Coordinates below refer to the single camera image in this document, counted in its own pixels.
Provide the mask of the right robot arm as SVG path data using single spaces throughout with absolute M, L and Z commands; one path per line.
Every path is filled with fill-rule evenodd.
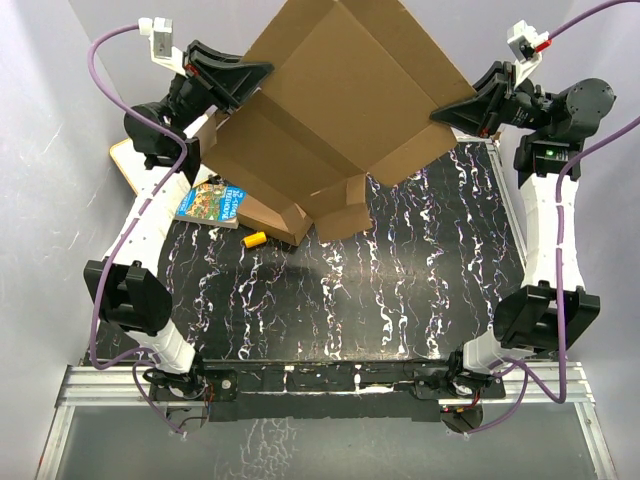
M 474 86 L 473 95 L 434 111 L 432 119 L 466 134 L 487 138 L 502 125 L 526 130 L 513 168 L 526 213 L 526 257 L 520 288 L 495 307 L 486 333 L 464 344 L 460 363 L 445 376 L 447 388 L 466 397 L 484 377 L 503 366 L 523 368 L 527 358 L 556 353 L 559 391 L 567 397 L 566 353 L 600 313 L 588 293 L 575 242 L 575 201 L 580 154 L 599 129 L 616 96 L 597 78 L 549 93 L 519 75 L 519 67 L 496 62 Z

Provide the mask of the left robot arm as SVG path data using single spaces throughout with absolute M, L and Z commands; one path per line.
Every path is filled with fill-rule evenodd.
M 142 355 L 152 383 L 194 399 L 204 392 L 207 376 L 200 356 L 173 322 L 172 295 L 157 277 L 174 215 L 201 165 L 202 141 L 185 130 L 211 107 L 234 113 L 274 67 L 198 41 L 160 59 L 175 72 L 161 100 L 129 106 L 107 95 L 123 109 L 125 131 L 143 155 L 150 178 L 103 258 L 85 265 L 83 277 L 93 301 L 89 355 L 98 370 Z

